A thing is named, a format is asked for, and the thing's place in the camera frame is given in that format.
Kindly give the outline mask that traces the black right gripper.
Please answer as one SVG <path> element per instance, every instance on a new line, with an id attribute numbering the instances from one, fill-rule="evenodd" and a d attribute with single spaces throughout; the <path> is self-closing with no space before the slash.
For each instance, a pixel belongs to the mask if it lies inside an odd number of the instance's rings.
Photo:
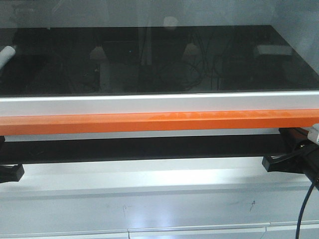
<path id="1" fill-rule="evenodd" d="M 308 131 L 299 128 L 279 128 L 285 143 L 300 143 L 296 155 L 264 156 L 262 165 L 267 172 L 294 172 L 305 174 L 311 182 L 319 181 L 319 146 L 310 143 Z"/>

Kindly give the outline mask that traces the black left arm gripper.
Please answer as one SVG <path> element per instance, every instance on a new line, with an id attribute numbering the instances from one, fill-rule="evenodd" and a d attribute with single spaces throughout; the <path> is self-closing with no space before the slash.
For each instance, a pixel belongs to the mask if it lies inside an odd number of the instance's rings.
<path id="1" fill-rule="evenodd" d="M 19 182 L 24 175 L 23 164 L 18 159 L 18 153 L 11 145 L 0 137 L 0 183 Z"/>

